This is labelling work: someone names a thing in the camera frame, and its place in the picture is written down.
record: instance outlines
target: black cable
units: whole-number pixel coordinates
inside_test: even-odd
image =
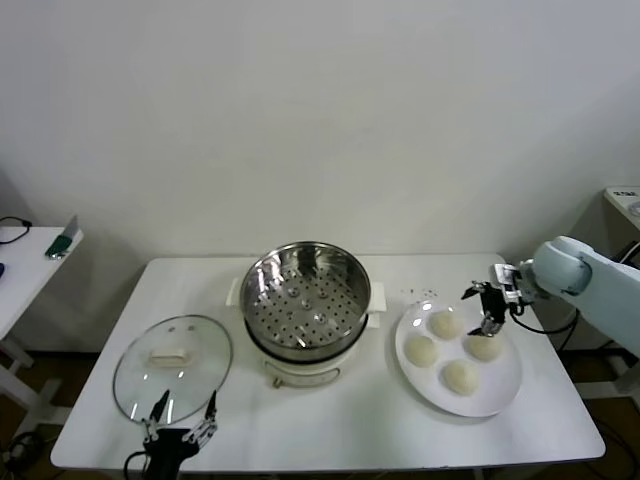
[[[23,473],[33,467],[38,461],[44,451],[44,445],[46,443],[48,443],[48,441],[45,441],[38,433],[24,432],[11,441],[6,451],[0,446],[1,454],[9,454],[6,462],[4,461],[4,457],[0,455],[0,463],[2,463],[5,468],[5,475],[11,474],[18,480],[27,480]],[[59,470],[43,480],[55,480],[66,472],[67,470]]]
[[[129,455],[127,457],[127,459],[124,461],[124,468],[122,469],[122,473],[124,473],[124,478],[125,480],[130,480],[129,477],[129,463],[131,463],[131,460],[133,460],[136,457],[140,457],[142,455],[146,455],[147,452],[145,452],[144,450],[140,450],[139,452],[133,452],[131,455]]]
[[[604,342],[602,345],[600,345],[598,348],[596,348],[596,350],[602,350],[607,348],[609,345],[612,345],[614,343],[613,340],[607,340],[606,342]]]
[[[640,461],[638,461],[638,457],[636,457],[635,453],[633,452],[633,448],[631,448],[631,446],[624,440],[624,438],[622,438],[622,435],[616,432],[616,430],[611,425],[597,418],[594,418],[593,421],[599,427],[605,427],[608,430],[608,432],[605,432],[602,429],[598,428],[598,430],[600,430],[600,434],[604,438],[613,441],[626,452],[626,454],[631,459],[633,471],[626,477],[622,477],[620,479],[614,479],[613,477],[607,477],[603,475],[601,472],[599,472],[598,470],[596,470],[591,465],[591,463],[593,462],[585,462],[584,466],[587,467],[591,471],[591,473],[593,473],[596,477],[601,478],[602,480],[636,480],[638,471],[640,471]]]
[[[569,343],[569,340],[571,340],[571,337],[573,337],[573,332],[576,331],[576,327],[578,326],[578,319],[580,318],[580,312],[577,309],[576,309],[576,312],[577,312],[577,315],[573,317],[575,321],[573,322],[573,325],[571,325],[571,329],[569,330],[567,337],[562,342],[562,345],[560,345],[558,350],[556,350],[557,352],[562,352],[564,350],[564,347],[567,346],[567,344]]]
[[[516,318],[516,315],[514,314],[514,312],[512,312],[511,310],[509,310],[509,315],[511,315],[511,319],[516,322],[518,325],[520,325],[522,328],[529,330],[530,332],[533,333],[540,333],[543,335],[554,335],[556,333],[562,333],[562,332],[566,332],[567,330],[569,330],[570,328],[575,329],[575,324],[578,323],[578,318],[580,317],[580,311],[576,310],[575,315],[573,317],[573,319],[567,323],[565,326],[560,327],[560,328],[556,328],[555,330],[538,330],[537,328],[532,328],[529,325],[525,325],[524,323],[522,323],[520,320],[518,320]]]
[[[16,241],[20,240],[27,233],[29,233],[29,230],[31,230],[31,227],[33,227],[33,223],[31,223],[29,220],[25,220],[24,218],[12,217],[12,216],[0,218],[0,222],[4,222],[5,220],[17,220],[18,222],[20,222],[22,224],[22,226],[26,230],[23,233],[21,233],[20,235],[18,235],[16,238],[13,238],[11,240],[7,240],[7,241],[4,241],[4,242],[0,241],[0,245],[9,245],[10,243],[13,243],[13,242],[16,242]]]

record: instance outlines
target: dough ball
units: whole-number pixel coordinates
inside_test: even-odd
[[[416,335],[407,340],[404,353],[416,367],[430,367],[438,359],[438,345],[429,337]]]
[[[478,389],[480,376],[474,364],[466,360],[454,360],[444,367],[444,381],[454,392],[469,396]]]
[[[502,353],[502,339],[500,337],[472,335],[466,343],[468,352],[483,362],[495,360]]]
[[[435,312],[431,314],[431,330],[444,340],[452,340],[462,332],[462,321],[450,310]]]

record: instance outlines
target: stainless steel steamer basket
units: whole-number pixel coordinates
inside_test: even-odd
[[[247,331],[268,355],[289,363],[329,360],[367,323],[371,285],[345,250],[319,242],[279,247],[258,260],[240,289]]]

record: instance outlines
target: white table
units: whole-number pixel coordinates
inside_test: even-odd
[[[16,434],[33,430],[39,423],[62,425],[70,412],[69,408],[54,407],[49,403],[60,386],[59,380],[47,380],[43,389],[36,392],[16,378],[18,368],[31,367],[33,359],[9,334],[33,299],[64,263],[64,259],[50,260],[44,256],[62,230],[58,227],[32,227],[27,235],[15,243],[0,245],[0,262],[5,264],[4,274],[0,277],[0,350],[14,360],[8,369],[0,366],[0,388],[28,411]],[[10,240],[23,231],[22,227],[2,227],[0,240]],[[81,240],[82,232],[79,231],[69,247],[69,253]]]
[[[640,230],[640,217],[629,212],[629,206],[640,201],[640,186],[638,187],[608,187],[604,191],[611,205],[618,210],[634,227]]]
[[[156,259],[146,268],[105,345],[51,454],[62,468],[121,469],[142,446],[142,429],[116,409],[114,368],[129,343],[156,322],[199,313],[220,320],[235,358],[218,394],[219,430],[190,472],[292,472],[436,469],[594,458],[604,443],[545,336],[508,324],[523,359],[512,405],[492,418],[458,417],[423,400],[391,350],[404,308],[435,290],[455,302],[471,279],[485,278],[493,254],[359,257],[384,282],[388,312],[359,340],[358,359],[337,382],[317,389],[271,387],[237,309],[225,307],[232,279],[249,258]],[[540,324],[529,310],[523,320]],[[176,424],[191,427],[196,414]]]

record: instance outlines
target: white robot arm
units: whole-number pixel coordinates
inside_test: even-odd
[[[470,335],[492,336],[505,312],[554,295],[576,307],[585,320],[640,356],[640,270],[616,263],[569,237],[545,242],[518,267],[492,265],[490,282],[474,282],[462,297],[480,293],[485,318]]]

